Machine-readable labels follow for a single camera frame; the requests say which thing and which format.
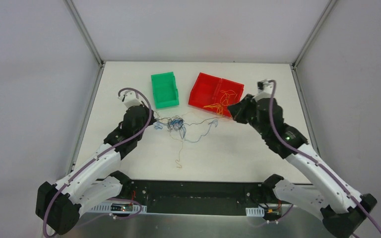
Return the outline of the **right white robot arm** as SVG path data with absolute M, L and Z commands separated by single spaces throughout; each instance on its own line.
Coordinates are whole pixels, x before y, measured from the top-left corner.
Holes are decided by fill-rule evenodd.
M 290 202 L 322 221 L 336 238 L 348 238 L 376 206 L 371 194 L 361 194 L 338 176 L 294 127 L 285 123 L 283 110 L 275 99 L 256 100 L 247 94 L 227 107 L 234 121 L 249 124 L 268 148 L 297 168 L 316 188 L 298 187 L 279 175 L 262 184 L 262 198 L 268 203 L 278 199 Z

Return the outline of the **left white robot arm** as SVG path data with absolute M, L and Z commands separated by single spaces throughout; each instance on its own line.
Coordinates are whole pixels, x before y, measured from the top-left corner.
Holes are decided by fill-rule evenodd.
M 115 196 L 123 201 L 131 196 L 130 179 L 117 167 L 155 121 L 151 107 L 128 107 L 123 120 L 85 164 L 53 184 L 46 181 L 39 186 L 35 213 L 43 220 L 44 237 L 66 234 L 84 213 L 104 200 Z M 48 234 L 48 227 L 53 235 Z

